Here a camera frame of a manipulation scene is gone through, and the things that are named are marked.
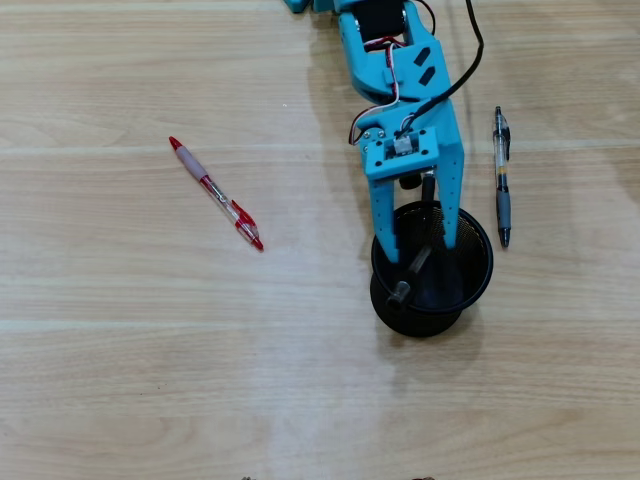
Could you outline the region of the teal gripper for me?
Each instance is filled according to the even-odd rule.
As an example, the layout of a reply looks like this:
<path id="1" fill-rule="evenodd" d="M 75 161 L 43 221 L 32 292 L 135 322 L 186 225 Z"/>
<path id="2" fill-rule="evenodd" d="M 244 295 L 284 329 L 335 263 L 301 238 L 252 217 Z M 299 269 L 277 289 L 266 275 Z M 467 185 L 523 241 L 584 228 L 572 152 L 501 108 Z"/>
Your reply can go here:
<path id="1" fill-rule="evenodd" d="M 443 213 L 444 244 L 456 245 L 464 150 L 452 102 L 417 117 L 419 102 L 372 108 L 359 118 L 362 161 L 438 161 L 436 182 Z M 395 235 L 394 181 L 368 180 L 373 227 L 387 259 L 399 261 Z"/>

